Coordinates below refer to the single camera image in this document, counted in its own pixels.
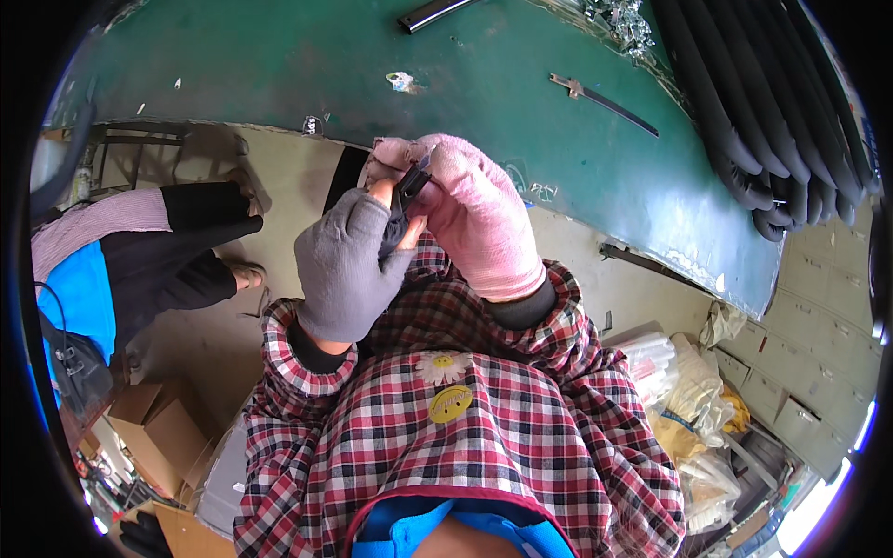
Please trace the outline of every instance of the red plaid sleeve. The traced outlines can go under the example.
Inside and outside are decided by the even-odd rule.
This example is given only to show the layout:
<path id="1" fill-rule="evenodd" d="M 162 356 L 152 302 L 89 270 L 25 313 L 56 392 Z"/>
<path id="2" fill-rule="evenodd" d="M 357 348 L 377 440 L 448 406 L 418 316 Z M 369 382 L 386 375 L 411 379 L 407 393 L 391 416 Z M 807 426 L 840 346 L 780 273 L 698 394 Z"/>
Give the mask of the red plaid sleeve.
<path id="1" fill-rule="evenodd" d="M 291 546 L 322 423 L 356 366 L 355 347 L 332 374 L 301 365 L 287 338 L 297 302 L 283 298 L 263 313 L 263 378 L 243 410 L 247 480 L 234 525 L 240 556 L 278 555 Z"/>
<path id="2" fill-rule="evenodd" d="M 679 475 L 647 423 L 626 356 L 599 343 L 571 272 L 559 262 L 546 264 L 558 295 L 555 309 L 527 331 L 494 324 L 497 338 L 561 389 L 613 505 L 614 553 L 674 556 L 685 536 Z"/>

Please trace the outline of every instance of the hand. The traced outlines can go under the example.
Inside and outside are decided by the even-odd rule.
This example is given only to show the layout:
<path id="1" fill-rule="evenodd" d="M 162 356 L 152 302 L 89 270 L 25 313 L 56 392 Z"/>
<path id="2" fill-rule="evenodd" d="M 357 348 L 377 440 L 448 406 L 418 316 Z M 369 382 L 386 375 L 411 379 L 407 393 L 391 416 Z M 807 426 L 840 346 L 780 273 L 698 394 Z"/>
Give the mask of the hand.
<path id="1" fill-rule="evenodd" d="M 508 302 L 532 295 L 546 280 L 546 267 L 530 218 L 512 180 L 477 147 L 445 134 L 415 142 L 378 138 L 367 174 L 400 179 L 432 147 L 431 182 L 408 214 L 428 215 L 428 230 L 478 296 Z"/>
<path id="2" fill-rule="evenodd" d="M 390 217 L 393 180 L 379 180 L 368 192 L 346 192 L 322 219 L 295 241 L 297 275 L 305 300 L 297 321 L 316 345 L 343 353 L 369 333 L 396 296 L 426 218 L 416 216 L 394 252 L 379 263 L 379 248 Z"/>

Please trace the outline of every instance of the sticker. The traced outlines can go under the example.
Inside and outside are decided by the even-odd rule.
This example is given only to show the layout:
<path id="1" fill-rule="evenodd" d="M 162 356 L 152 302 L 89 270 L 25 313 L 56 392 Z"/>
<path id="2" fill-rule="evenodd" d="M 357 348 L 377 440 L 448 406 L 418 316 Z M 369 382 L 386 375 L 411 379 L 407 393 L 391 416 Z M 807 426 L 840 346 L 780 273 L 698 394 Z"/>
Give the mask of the sticker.
<path id="1" fill-rule="evenodd" d="M 558 188 L 555 186 L 549 186 L 548 184 L 539 184 L 538 182 L 534 182 L 530 185 L 530 192 L 535 194 L 540 200 L 544 202 L 551 202 L 555 200 L 555 195 L 558 193 Z"/>
<path id="2" fill-rule="evenodd" d="M 415 375 L 432 386 L 453 384 L 474 364 L 470 354 L 455 351 L 423 353 L 415 364 Z"/>
<path id="3" fill-rule="evenodd" d="M 506 162 L 499 163 L 508 178 L 512 179 L 514 189 L 518 190 L 518 194 L 527 191 L 527 165 L 522 159 L 509 159 Z"/>
<path id="4" fill-rule="evenodd" d="M 304 127 L 301 130 L 302 136 L 321 136 L 322 120 L 315 116 L 304 117 Z"/>
<path id="5" fill-rule="evenodd" d="M 385 79 L 390 81 L 391 87 L 400 93 L 415 95 L 422 89 L 422 87 L 415 85 L 415 78 L 405 71 L 391 72 L 385 76 Z"/>
<path id="6" fill-rule="evenodd" d="M 450 386 L 434 396 L 428 417 L 435 424 L 447 424 L 465 412 L 473 400 L 474 395 L 467 386 Z"/>

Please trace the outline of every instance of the yellow cloth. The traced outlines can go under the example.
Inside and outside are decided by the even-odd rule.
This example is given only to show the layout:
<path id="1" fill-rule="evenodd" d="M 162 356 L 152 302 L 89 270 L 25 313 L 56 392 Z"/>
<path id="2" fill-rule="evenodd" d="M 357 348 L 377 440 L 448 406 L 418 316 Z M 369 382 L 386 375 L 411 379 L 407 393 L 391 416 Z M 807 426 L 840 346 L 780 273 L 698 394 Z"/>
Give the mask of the yellow cloth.
<path id="1" fill-rule="evenodd" d="M 732 392 L 729 386 L 722 384 L 722 393 L 720 397 L 735 405 L 735 416 L 722 426 L 724 432 L 732 434 L 734 432 L 744 432 L 747 430 L 747 424 L 750 422 L 750 411 L 747 405 L 741 400 L 738 394 Z"/>

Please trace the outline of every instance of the black foam tube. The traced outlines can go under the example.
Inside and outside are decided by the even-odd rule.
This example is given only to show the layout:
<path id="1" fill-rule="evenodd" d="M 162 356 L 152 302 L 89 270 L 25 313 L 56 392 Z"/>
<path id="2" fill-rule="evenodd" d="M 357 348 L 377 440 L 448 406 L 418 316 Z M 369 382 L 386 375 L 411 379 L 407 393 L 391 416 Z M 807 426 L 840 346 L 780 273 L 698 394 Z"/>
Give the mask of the black foam tube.
<path id="1" fill-rule="evenodd" d="M 818 177 L 813 176 L 813 181 L 819 188 L 819 195 L 822 196 L 822 214 L 819 215 L 819 222 L 827 223 L 837 212 L 837 190 Z"/>
<path id="2" fill-rule="evenodd" d="M 776 225 L 778 227 L 786 227 L 792 222 L 794 222 L 793 218 L 791 218 L 788 210 L 785 209 L 784 206 L 773 205 L 772 209 L 768 211 L 763 211 L 760 209 L 754 209 L 755 212 L 758 212 L 762 215 L 767 223 L 772 225 Z"/>
<path id="3" fill-rule="evenodd" d="M 824 182 L 834 184 L 828 172 L 828 167 L 822 160 L 818 147 L 815 146 L 813 136 L 806 125 L 806 118 L 802 113 L 797 96 L 794 95 L 794 89 L 788 81 L 788 76 L 781 68 L 781 64 L 772 53 L 772 47 L 765 38 L 763 30 L 759 28 L 753 20 L 750 12 L 741 13 L 740 8 L 729 0 L 714 0 L 711 6 L 715 4 L 725 4 L 730 6 L 738 23 L 745 32 L 745 38 L 748 44 L 756 54 L 757 62 L 763 69 L 765 77 L 769 80 L 769 86 L 772 88 L 772 94 L 779 104 L 781 114 L 790 127 L 794 139 L 797 141 L 797 150 L 800 153 L 806 166 L 813 174 L 817 174 Z"/>
<path id="4" fill-rule="evenodd" d="M 655 0 L 652 8 L 675 78 L 694 105 L 704 143 L 715 146 L 743 171 L 759 174 L 763 165 L 757 162 L 732 127 L 676 0 Z"/>
<path id="5" fill-rule="evenodd" d="M 772 177 L 772 193 L 776 198 L 783 199 L 786 203 L 785 212 L 790 215 L 795 223 L 805 223 L 807 214 L 808 193 L 806 184 L 800 184 L 793 179 Z"/>
<path id="6" fill-rule="evenodd" d="M 753 210 L 754 228 L 769 242 L 780 242 L 784 238 L 784 227 L 773 225 L 758 209 Z"/>
<path id="7" fill-rule="evenodd" d="M 840 220 L 848 227 L 855 224 L 855 205 L 844 196 L 837 197 L 837 210 Z"/>
<path id="8" fill-rule="evenodd" d="M 715 147 L 705 145 L 710 166 L 720 178 L 722 184 L 741 207 L 751 209 L 769 209 L 774 205 L 772 191 L 763 184 L 759 177 L 749 175 L 739 169 L 728 157 L 719 153 Z"/>
<path id="9" fill-rule="evenodd" d="M 819 189 L 818 179 L 813 177 L 809 181 L 809 199 L 806 205 L 806 224 L 813 226 L 822 217 L 822 191 Z"/>
<path id="10" fill-rule="evenodd" d="M 781 62 L 784 71 L 789 75 L 790 82 L 794 85 L 797 98 L 804 109 L 806 124 L 812 131 L 813 140 L 819 147 L 819 153 L 822 154 L 825 166 L 828 167 L 830 175 L 834 178 L 834 185 L 841 195 L 851 200 L 858 200 L 861 197 L 859 191 L 861 187 L 850 171 L 844 150 L 837 142 L 834 129 L 828 121 L 822 103 L 819 101 L 797 53 L 794 52 L 775 19 L 762 2 L 747 2 L 746 0 L 736 0 L 736 2 L 742 11 L 753 9 L 753 14 L 765 27 L 764 35 L 769 38 L 773 52 Z"/>
<path id="11" fill-rule="evenodd" d="M 760 129 L 754 109 L 745 95 L 744 85 L 735 72 L 729 49 L 726 48 L 706 6 L 702 0 L 678 0 L 678 2 L 697 44 L 697 50 L 701 54 L 701 60 L 704 61 L 710 80 L 720 97 L 722 108 L 731 118 L 732 124 L 750 149 L 750 153 L 754 154 L 763 168 L 772 174 L 783 178 L 790 176 L 790 171 L 772 152 L 769 141 Z"/>
<path id="12" fill-rule="evenodd" d="M 822 80 L 825 90 L 830 96 L 831 103 L 834 105 L 834 110 L 837 112 L 840 125 L 843 127 L 844 137 L 849 144 L 850 157 L 853 160 L 856 176 L 862 182 L 863 187 L 876 194 L 880 189 L 880 182 L 868 164 L 868 159 L 865 157 L 865 151 L 862 148 L 862 136 L 859 134 L 859 128 L 855 125 L 855 118 L 853 118 L 853 111 L 849 108 L 847 94 L 844 93 L 843 86 L 840 85 L 840 79 L 837 72 L 834 71 L 834 66 L 828 58 L 828 53 L 825 51 L 822 41 L 815 32 L 813 24 L 806 17 L 800 3 L 797 0 L 792 0 L 785 2 L 785 7 L 788 9 L 790 22 L 794 25 L 794 29 L 797 30 L 806 50 L 813 57 L 815 69 L 819 72 L 819 78 Z"/>
<path id="13" fill-rule="evenodd" d="M 702 0 L 690 0 L 702 3 Z M 788 124 L 781 115 L 781 109 L 775 101 L 769 81 L 763 74 L 760 62 L 747 42 L 747 36 L 738 23 L 731 6 L 724 0 L 712 1 L 709 5 L 722 34 L 722 39 L 729 48 L 729 54 L 740 76 L 744 93 L 754 107 L 754 113 L 772 151 L 790 171 L 797 182 L 806 184 L 812 174 L 797 150 L 797 142 L 788 130 Z"/>

